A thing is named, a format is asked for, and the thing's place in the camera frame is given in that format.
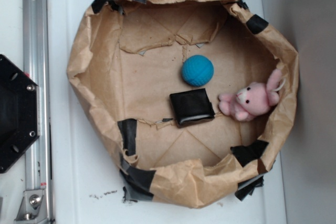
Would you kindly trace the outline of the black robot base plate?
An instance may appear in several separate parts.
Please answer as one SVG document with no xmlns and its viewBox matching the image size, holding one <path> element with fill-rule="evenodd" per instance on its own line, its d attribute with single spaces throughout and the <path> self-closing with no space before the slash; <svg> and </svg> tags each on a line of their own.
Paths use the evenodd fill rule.
<svg viewBox="0 0 336 224">
<path fill-rule="evenodd" d="M 1 55 L 1 173 L 39 137 L 38 85 Z"/>
</svg>

